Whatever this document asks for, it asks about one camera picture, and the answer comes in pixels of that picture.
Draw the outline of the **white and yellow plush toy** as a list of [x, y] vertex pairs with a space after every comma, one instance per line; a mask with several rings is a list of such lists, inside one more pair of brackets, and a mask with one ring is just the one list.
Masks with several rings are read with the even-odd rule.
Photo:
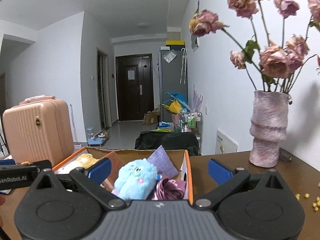
[[69, 174], [71, 170], [77, 167], [82, 167], [84, 169], [87, 169], [93, 166], [97, 162], [98, 162], [98, 159], [94, 158], [93, 155], [89, 153], [83, 153], [77, 156], [74, 160], [69, 161], [67, 164], [59, 168], [57, 171], [55, 171], [55, 174]]

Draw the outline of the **blue fluffy plush toy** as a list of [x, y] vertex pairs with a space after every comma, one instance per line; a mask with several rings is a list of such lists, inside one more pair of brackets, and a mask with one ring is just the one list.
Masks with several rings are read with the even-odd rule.
[[161, 178], [155, 165], [137, 159], [120, 168], [113, 193], [123, 200], [146, 200]]

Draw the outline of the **purple drawstring cloth bag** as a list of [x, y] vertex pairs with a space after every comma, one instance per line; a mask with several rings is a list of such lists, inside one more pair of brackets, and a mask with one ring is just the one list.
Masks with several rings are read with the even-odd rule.
[[177, 168], [173, 165], [162, 145], [148, 157], [147, 161], [156, 166], [158, 173], [161, 175], [166, 175], [169, 178], [174, 178], [178, 175]]

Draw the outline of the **red cardboard box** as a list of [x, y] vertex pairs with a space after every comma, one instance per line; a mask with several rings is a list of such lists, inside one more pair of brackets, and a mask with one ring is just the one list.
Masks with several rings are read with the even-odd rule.
[[[110, 152], [116, 152], [119, 159], [122, 160], [123, 163], [131, 162], [135, 159], [144, 159], [148, 158], [153, 154], [153, 150], [112, 150], [105, 148], [94, 148], [94, 147], [83, 147], [78, 151], [71, 154], [68, 158], [61, 161], [57, 165], [53, 167], [53, 171], [57, 173], [62, 168], [64, 168], [69, 163], [75, 161], [78, 156], [82, 154], [91, 154], [95, 159], [101, 159], [106, 157]], [[184, 199], [189, 200], [191, 204], [193, 204], [193, 182], [192, 182], [192, 174], [191, 174], [191, 166], [189, 160], [189, 154], [187, 150], [167, 150], [167, 155], [169, 156], [171, 162], [178, 170], [178, 175], [174, 177], [175, 180], [183, 180], [186, 182]]]

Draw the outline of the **black chair back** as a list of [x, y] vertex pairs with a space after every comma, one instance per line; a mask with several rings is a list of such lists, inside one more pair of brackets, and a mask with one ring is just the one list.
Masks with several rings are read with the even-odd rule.
[[191, 132], [141, 132], [135, 141], [135, 150], [156, 150], [163, 146], [165, 150], [187, 150], [189, 156], [199, 155], [199, 142]]

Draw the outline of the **pink ribbed suitcase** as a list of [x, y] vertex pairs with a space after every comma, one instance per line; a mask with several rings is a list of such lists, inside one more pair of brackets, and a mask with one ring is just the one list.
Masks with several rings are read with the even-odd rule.
[[68, 105], [54, 96], [27, 98], [6, 109], [3, 128], [17, 163], [49, 160], [55, 166], [74, 152]]

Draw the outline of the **pink satin cloth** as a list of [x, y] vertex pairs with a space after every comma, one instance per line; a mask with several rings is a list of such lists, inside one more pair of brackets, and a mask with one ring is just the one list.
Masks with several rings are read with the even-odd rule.
[[184, 198], [187, 183], [163, 177], [155, 186], [151, 200], [180, 200]]

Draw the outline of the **metal trolley with bottles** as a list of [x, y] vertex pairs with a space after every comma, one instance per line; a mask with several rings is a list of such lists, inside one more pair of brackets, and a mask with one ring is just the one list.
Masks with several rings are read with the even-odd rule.
[[201, 112], [187, 111], [182, 109], [180, 111], [180, 129], [181, 132], [194, 133], [196, 139], [199, 142], [199, 146], [202, 145], [203, 138], [203, 116]]

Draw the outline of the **purple textured vase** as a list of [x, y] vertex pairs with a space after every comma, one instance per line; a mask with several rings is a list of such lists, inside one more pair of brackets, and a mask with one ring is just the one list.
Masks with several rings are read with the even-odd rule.
[[280, 92], [256, 90], [249, 132], [253, 148], [249, 161], [258, 167], [275, 167], [279, 159], [279, 143], [287, 138], [289, 96]]

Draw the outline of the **brown cardboard box on floor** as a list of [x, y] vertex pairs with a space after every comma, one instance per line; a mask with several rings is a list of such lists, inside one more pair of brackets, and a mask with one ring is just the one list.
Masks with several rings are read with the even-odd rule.
[[159, 123], [160, 112], [148, 112], [144, 114], [143, 124], [156, 125]]

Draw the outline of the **dark brown entrance door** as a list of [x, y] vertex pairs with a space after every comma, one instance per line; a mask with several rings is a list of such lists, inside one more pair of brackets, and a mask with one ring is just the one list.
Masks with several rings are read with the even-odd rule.
[[152, 55], [116, 57], [119, 121], [143, 120], [154, 110]]

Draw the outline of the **dried pink rose bouquet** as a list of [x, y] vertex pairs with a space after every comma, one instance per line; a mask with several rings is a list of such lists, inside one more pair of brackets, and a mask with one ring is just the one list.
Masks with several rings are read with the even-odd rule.
[[190, 80], [201, 91], [248, 93], [247, 73], [262, 89], [259, 55], [271, 42], [285, 48], [292, 36], [303, 37], [309, 48], [293, 83], [304, 85], [319, 71], [319, 0], [190, 0], [185, 21], [196, 6], [226, 25], [201, 37], [188, 54]]

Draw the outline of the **grey refrigerator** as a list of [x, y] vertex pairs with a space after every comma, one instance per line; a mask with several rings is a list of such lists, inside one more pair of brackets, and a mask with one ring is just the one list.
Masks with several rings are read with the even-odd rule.
[[188, 98], [188, 83], [184, 82], [184, 77], [180, 81], [182, 56], [181, 50], [158, 51], [160, 120], [164, 122], [172, 122], [171, 112], [163, 107], [163, 104], [170, 105], [168, 93], [181, 93], [185, 99]]

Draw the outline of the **yellow box on fridge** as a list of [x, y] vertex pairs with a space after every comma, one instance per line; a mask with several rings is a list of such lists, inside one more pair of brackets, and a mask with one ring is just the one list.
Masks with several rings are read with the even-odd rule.
[[167, 40], [165, 44], [166, 46], [184, 46], [185, 42], [180, 40]]

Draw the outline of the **white board against wall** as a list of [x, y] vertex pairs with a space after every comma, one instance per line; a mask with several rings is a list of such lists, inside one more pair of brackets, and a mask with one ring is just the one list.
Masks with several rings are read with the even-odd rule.
[[238, 144], [220, 130], [217, 130], [215, 154], [235, 153], [237, 151]]

